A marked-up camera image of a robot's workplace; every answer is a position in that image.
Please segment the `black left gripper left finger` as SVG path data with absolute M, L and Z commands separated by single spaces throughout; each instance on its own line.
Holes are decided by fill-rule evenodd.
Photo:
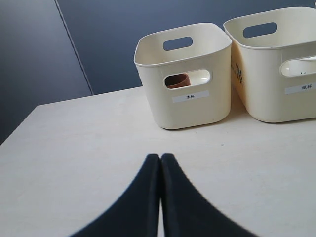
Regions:
M 156 237 L 161 197 L 161 162 L 148 154 L 124 193 L 73 237 Z

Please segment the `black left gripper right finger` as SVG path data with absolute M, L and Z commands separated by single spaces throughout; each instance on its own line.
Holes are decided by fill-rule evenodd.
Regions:
M 175 156 L 161 156 L 161 196 L 166 237 L 253 237 L 209 203 L 187 178 Z

